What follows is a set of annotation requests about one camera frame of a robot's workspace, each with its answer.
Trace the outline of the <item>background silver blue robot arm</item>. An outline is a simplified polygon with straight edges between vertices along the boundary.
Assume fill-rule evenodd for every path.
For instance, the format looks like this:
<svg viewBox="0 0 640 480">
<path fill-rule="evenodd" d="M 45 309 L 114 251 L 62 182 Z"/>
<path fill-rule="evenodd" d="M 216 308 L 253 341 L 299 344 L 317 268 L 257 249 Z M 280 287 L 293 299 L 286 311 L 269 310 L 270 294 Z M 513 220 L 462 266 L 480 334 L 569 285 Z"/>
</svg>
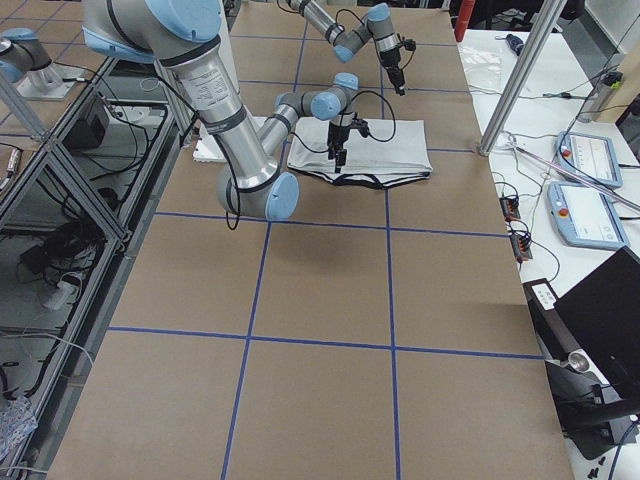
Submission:
<svg viewBox="0 0 640 480">
<path fill-rule="evenodd" d="M 19 27 L 1 33 L 1 73 L 9 82 L 16 83 L 28 72 L 45 69 L 51 63 L 50 55 L 33 30 Z"/>
</svg>

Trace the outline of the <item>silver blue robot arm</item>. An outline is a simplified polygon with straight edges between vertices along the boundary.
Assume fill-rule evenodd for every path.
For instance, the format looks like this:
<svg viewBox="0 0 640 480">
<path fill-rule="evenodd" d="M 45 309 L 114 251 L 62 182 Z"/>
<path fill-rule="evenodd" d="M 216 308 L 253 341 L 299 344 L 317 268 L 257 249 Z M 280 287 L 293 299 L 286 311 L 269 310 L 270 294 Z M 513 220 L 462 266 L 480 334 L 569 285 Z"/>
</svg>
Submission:
<svg viewBox="0 0 640 480">
<path fill-rule="evenodd" d="M 219 2 L 86 1 L 83 8 L 89 48 L 133 62 L 159 62 L 182 84 L 189 106 L 227 161 L 217 187 L 222 207 L 235 215 L 288 219 L 298 203 L 299 184 L 273 153 L 299 119 L 332 120 L 349 112 L 359 89 L 357 76 L 339 73 L 326 90 L 282 95 L 257 127 L 219 53 Z"/>
<path fill-rule="evenodd" d="M 373 42 L 380 66 L 399 96 L 406 94 L 405 66 L 401 66 L 401 50 L 413 54 L 416 42 L 396 32 L 387 3 L 371 7 L 362 17 L 348 9 L 331 16 L 317 1 L 277 1 L 284 12 L 297 14 L 310 23 L 332 46 L 342 63 L 351 61 L 370 41 Z"/>
</svg>

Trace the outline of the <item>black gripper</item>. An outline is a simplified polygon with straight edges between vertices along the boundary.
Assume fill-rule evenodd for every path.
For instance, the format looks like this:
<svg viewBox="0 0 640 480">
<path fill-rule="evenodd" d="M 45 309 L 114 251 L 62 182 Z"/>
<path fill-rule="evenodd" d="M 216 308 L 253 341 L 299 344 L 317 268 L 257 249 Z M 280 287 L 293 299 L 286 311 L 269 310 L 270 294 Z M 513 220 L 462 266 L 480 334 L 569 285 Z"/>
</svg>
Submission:
<svg viewBox="0 0 640 480">
<path fill-rule="evenodd" d="M 347 149 L 352 130 L 356 130 L 363 138 L 370 135 L 368 122 L 358 117 L 356 112 L 342 113 L 329 121 L 327 147 L 328 158 L 335 161 L 334 172 L 340 173 L 346 164 Z"/>
<path fill-rule="evenodd" d="M 403 68 L 400 66 L 400 50 L 405 49 L 414 53 L 416 50 L 416 42 L 411 38 L 406 38 L 399 34 L 390 34 L 384 38 L 376 39 L 375 48 L 389 81 L 394 85 L 395 92 L 400 96 L 404 96 L 406 94 L 406 81 Z"/>
</svg>

